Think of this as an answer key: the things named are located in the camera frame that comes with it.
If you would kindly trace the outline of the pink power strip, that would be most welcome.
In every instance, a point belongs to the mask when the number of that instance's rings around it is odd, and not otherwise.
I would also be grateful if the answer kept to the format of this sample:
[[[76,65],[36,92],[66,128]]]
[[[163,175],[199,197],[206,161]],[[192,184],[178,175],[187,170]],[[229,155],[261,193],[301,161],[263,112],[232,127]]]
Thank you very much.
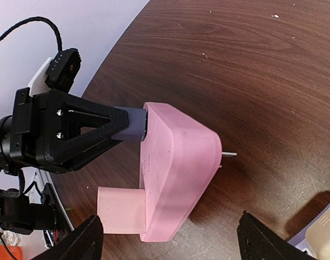
[[[140,240],[168,242],[221,168],[219,135],[167,103],[146,102],[148,126],[140,147],[140,188],[146,231]]]

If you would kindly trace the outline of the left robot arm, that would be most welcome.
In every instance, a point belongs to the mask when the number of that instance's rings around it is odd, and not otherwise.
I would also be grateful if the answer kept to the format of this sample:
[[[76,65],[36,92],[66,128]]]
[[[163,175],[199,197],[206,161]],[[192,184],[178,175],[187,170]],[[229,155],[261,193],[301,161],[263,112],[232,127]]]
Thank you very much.
[[[58,211],[29,201],[23,168],[77,171],[117,145],[114,135],[128,126],[123,109],[55,89],[33,96],[19,89],[13,114],[0,119],[0,173],[19,181],[17,189],[0,189],[0,228],[23,235],[56,230]]]

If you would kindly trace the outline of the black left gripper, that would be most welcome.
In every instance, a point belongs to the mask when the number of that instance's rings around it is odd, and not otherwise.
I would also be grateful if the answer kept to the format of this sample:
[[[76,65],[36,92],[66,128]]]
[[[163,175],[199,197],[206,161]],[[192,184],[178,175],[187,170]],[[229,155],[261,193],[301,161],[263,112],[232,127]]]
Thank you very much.
[[[49,172],[77,171],[119,141],[129,126],[122,109],[51,90],[30,96],[16,91],[12,114],[12,165]]]

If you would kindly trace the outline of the purple power strip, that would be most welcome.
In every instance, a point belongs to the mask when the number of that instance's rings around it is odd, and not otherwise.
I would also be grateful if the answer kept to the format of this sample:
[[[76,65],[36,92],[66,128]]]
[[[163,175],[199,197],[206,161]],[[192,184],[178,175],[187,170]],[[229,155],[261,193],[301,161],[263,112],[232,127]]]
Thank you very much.
[[[294,237],[292,237],[287,243],[315,258],[315,254],[313,253],[312,249],[310,248],[308,242],[305,239],[305,234],[306,229],[303,229]]]

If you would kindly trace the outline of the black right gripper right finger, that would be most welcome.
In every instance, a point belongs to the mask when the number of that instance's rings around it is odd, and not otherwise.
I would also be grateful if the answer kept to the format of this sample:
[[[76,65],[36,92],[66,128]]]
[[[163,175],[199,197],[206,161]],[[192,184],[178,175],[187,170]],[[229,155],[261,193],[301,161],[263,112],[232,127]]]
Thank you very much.
[[[242,260],[306,260],[314,257],[295,248],[247,211],[237,227]]]

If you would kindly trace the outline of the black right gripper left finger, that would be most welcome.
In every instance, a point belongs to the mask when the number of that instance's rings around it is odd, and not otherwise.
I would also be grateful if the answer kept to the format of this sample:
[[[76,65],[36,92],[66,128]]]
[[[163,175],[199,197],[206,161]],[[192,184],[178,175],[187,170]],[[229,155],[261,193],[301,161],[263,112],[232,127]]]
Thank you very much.
[[[100,260],[103,248],[103,226],[99,216],[92,215],[53,248],[33,260]]]

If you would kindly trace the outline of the pink small plug adapter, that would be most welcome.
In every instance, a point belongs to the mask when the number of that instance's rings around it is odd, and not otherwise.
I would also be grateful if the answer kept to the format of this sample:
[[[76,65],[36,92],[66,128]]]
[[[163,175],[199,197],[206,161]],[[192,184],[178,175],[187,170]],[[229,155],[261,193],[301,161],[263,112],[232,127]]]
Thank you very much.
[[[145,190],[100,186],[97,191],[97,215],[105,234],[145,233]]]

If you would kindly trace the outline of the beige patterned cube plug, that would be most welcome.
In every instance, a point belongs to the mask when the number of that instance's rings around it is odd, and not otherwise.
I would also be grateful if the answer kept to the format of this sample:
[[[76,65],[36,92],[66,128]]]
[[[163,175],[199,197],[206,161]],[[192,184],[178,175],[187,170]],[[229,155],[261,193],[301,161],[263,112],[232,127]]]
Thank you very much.
[[[330,259],[330,203],[305,233],[308,253],[316,259]]]

